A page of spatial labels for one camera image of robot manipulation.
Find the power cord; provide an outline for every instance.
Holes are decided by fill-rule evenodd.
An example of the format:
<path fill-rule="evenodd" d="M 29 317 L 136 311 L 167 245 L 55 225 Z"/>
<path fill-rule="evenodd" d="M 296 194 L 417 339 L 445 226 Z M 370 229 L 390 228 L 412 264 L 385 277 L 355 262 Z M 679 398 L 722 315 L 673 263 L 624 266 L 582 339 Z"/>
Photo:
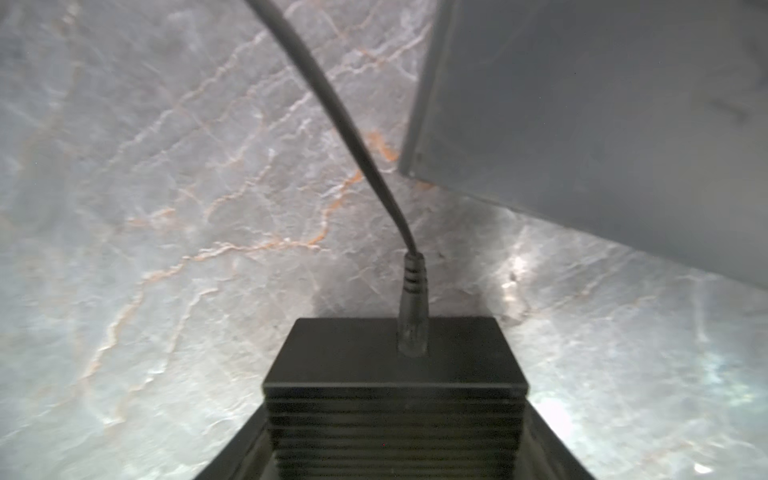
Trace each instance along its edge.
<path fill-rule="evenodd" d="M 314 91 L 320 104 L 325 108 L 353 159 L 365 176 L 376 196 L 381 201 L 392 221 L 395 222 L 403 242 L 408 249 L 405 258 L 405 275 L 400 296 L 398 317 L 398 350 L 407 356 L 427 354 L 429 323 L 429 299 L 424 256 L 416 248 L 408 222 L 382 175 L 373 163 L 371 154 L 362 142 L 352 118 L 333 90 L 323 70 L 313 58 L 310 50 L 293 30 L 283 13 L 270 0 L 245 0 L 299 70 L 304 80 Z"/>

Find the black box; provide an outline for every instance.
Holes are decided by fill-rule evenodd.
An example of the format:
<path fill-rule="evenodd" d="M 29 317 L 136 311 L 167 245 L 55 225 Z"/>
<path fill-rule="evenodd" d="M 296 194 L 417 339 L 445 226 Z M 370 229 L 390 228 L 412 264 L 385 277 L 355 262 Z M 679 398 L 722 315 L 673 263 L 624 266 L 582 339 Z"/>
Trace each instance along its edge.
<path fill-rule="evenodd" d="M 280 476 L 511 478 L 528 384 L 492 318 L 298 319 L 263 384 Z"/>

